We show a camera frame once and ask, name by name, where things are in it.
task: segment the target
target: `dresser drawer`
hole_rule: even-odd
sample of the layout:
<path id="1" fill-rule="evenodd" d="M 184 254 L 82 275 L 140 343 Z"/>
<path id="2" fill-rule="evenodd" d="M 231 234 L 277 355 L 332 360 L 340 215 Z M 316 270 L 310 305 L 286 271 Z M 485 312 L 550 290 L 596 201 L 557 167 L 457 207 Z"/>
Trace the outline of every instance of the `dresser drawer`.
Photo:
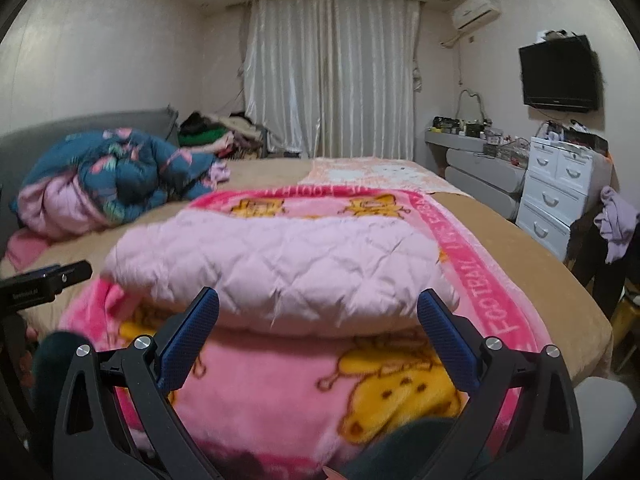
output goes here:
<path id="1" fill-rule="evenodd" d="M 546 247 L 561 262 L 566 256 L 569 228 L 527 200 L 521 200 L 516 225 Z"/>
<path id="2" fill-rule="evenodd" d="M 556 176 L 559 151 L 553 146 L 532 142 L 529 153 L 529 169 L 553 178 Z"/>
<path id="3" fill-rule="evenodd" d="M 593 159 L 577 153 L 558 150 L 556 180 L 583 194 L 589 193 Z"/>
<path id="4" fill-rule="evenodd" d="M 530 171 L 522 197 L 568 226 L 582 216 L 587 203 L 586 195 Z"/>

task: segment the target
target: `curtain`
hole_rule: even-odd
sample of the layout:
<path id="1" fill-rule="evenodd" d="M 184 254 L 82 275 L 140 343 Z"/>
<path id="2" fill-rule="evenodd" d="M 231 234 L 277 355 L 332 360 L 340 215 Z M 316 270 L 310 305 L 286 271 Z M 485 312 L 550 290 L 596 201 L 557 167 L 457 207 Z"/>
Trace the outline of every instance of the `curtain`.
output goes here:
<path id="1" fill-rule="evenodd" d="M 247 114 L 269 149 L 413 158 L 413 0 L 258 0 L 244 68 Z"/>

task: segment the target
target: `purple cloth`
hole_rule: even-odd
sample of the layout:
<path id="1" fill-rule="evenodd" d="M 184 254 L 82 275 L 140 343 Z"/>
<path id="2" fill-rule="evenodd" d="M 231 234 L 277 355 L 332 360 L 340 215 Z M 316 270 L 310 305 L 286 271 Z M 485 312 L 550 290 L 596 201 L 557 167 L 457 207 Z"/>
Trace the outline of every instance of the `purple cloth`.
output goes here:
<path id="1" fill-rule="evenodd" d="M 610 186 L 602 188 L 600 199 L 604 209 L 593 219 L 593 223 L 600 229 L 600 236 L 608 242 L 604 261 L 610 264 L 625 255 L 640 214 Z"/>

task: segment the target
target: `wall-mounted black television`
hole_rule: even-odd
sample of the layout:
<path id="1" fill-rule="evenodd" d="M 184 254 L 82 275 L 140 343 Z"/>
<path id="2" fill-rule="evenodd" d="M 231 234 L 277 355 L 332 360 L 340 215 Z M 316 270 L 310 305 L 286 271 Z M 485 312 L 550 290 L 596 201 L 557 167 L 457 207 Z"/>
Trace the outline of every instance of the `wall-mounted black television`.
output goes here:
<path id="1" fill-rule="evenodd" d="M 524 104 L 569 112 L 598 109 L 598 67 L 586 36 L 520 49 Z"/>

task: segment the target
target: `metal bolt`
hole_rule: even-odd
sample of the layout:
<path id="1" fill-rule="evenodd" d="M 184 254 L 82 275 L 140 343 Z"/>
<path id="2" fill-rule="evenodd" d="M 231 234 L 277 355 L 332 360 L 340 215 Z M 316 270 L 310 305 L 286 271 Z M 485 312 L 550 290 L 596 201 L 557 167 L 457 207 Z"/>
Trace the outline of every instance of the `metal bolt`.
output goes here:
<path id="1" fill-rule="evenodd" d="M 80 345 L 77 349 L 76 349 L 76 355 L 78 357 L 84 357 L 85 355 L 87 355 L 89 352 L 91 351 L 91 347 L 89 345 Z"/>
<path id="2" fill-rule="evenodd" d="M 151 338 L 146 335 L 141 335 L 133 342 L 133 346 L 135 346 L 138 350 L 144 350 L 145 348 L 148 348 L 150 344 Z"/>
<path id="3" fill-rule="evenodd" d="M 556 345 L 548 345 L 545 351 L 549 357 L 560 357 L 560 349 Z"/>
<path id="4" fill-rule="evenodd" d="M 491 350 L 499 350 L 500 348 L 502 348 L 502 341 L 500 341 L 497 337 L 488 337 L 484 343 Z"/>

